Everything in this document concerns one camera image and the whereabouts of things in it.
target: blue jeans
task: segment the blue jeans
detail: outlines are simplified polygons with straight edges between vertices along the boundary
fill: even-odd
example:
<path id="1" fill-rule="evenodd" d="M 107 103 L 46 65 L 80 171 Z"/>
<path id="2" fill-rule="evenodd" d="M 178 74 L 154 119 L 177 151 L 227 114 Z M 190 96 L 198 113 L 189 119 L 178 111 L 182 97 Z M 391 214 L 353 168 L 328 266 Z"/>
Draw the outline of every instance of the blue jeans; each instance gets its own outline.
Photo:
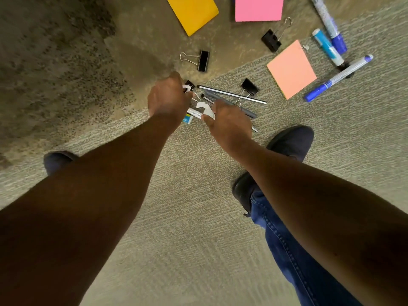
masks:
<path id="1" fill-rule="evenodd" d="M 265 229 L 266 242 L 302 306 L 361 305 L 295 240 L 262 191 L 251 196 L 252 221 Z"/>

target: pink sticky note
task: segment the pink sticky note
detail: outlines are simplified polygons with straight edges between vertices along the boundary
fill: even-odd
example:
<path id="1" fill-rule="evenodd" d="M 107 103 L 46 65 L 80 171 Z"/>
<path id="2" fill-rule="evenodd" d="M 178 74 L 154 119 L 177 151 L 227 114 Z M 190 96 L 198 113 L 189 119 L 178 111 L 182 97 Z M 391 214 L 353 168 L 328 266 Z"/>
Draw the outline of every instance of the pink sticky note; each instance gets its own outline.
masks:
<path id="1" fill-rule="evenodd" d="M 283 0 L 235 0 L 235 21 L 282 19 Z"/>
<path id="2" fill-rule="evenodd" d="M 287 100 L 317 78 L 299 41 L 282 51 L 267 66 Z"/>

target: sneaker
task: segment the sneaker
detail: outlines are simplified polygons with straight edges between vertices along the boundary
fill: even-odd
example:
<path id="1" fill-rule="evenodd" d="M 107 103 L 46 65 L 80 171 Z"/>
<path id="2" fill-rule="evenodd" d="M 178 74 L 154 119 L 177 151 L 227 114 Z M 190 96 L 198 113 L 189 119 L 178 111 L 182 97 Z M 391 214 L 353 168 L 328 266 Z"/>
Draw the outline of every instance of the sneaker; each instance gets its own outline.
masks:
<path id="1" fill-rule="evenodd" d="M 312 128 L 294 126 L 278 133 L 266 148 L 303 162 L 312 146 L 313 136 Z M 251 216 L 251 195 L 256 189 L 259 189 L 258 185 L 248 172 L 239 177 L 232 186 L 232 194 L 248 212 L 244 214 L 246 217 Z"/>
<path id="2" fill-rule="evenodd" d="M 47 175 L 50 176 L 54 174 L 57 170 L 78 158 L 76 154 L 70 153 L 69 151 L 55 151 L 46 154 L 44 156 L 44 167 L 47 171 Z"/>

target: forearm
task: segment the forearm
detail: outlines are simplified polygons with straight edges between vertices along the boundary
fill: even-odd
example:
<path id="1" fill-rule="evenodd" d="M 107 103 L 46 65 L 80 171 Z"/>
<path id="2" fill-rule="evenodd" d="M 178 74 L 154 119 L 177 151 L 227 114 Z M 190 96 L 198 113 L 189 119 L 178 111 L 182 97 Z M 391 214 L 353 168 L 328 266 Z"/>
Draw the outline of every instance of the forearm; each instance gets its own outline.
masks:
<path id="1" fill-rule="evenodd" d="M 16 296 L 41 300 L 44 291 L 60 297 L 58 304 L 80 300 L 139 211 L 175 126 L 153 117 L 0 211 L 0 247 L 8 249 L 0 252 L 0 282 L 14 304 Z"/>
<path id="2" fill-rule="evenodd" d="M 398 286 L 407 284 L 400 266 L 406 265 L 401 251 L 408 250 L 406 214 L 359 186 L 253 141 L 232 150 L 293 236 L 344 286 L 365 302 L 381 303 L 389 298 L 385 291 L 396 304 L 401 301 L 405 291 Z"/>

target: light blue marker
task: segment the light blue marker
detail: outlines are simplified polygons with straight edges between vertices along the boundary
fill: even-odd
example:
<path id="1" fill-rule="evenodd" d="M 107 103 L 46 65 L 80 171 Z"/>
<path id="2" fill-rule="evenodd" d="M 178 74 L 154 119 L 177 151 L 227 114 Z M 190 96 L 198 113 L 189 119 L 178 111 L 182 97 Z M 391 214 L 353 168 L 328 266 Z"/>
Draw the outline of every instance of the light blue marker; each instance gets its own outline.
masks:
<path id="1" fill-rule="evenodd" d="M 343 40 L 343 37 L 341 36 L 341 33 L 337 29 L 337 25 L 334 22 L 334 19 L 330 16 L 323 0 L 312 0 L 312 2 L 315 5 L 317 12 L 319 13 L 320 18 L 322 19 L 326 27 L 327 33 L 332 39 L 334 48 L 336 48 L 340 55 L 344 54 L 347 51 L 347 46 Z"/>
<path id="2" fill-rule="evenodd" d="M 336 66 L 341 66 L 344 63 L 344 59 L 320 29 L 314 30 L 312 35 Z"/>
<path id="3" fill-rule="evenodd" d="M 323 85 L 320 85 L 316 89 L 314 89 L 312 92 L 308 93 L 305 95 L 305 100 L 307 102 L 313 101 L 315 98 L 317 98 L 319 95 L 321 95 L 323 92 L 325 92 L 327 89 L 329 89 L 331 86 L 337 84 L 346 76 L 349 76 L 351 73 L 354 73 L 357 71 L 359 68 L 362 68 L 365 66 L 368 62 L 370 62 L 374 58 L 373 55 L 367 55 L 364 58 L 361 58 L 357 61 L 354 61 L 350 64 L 348 68 L 346 68 L 344 71 L 340 72 L 336 76 L 334 76 L 332 79 L 328 80 L 325 82 Z"/>

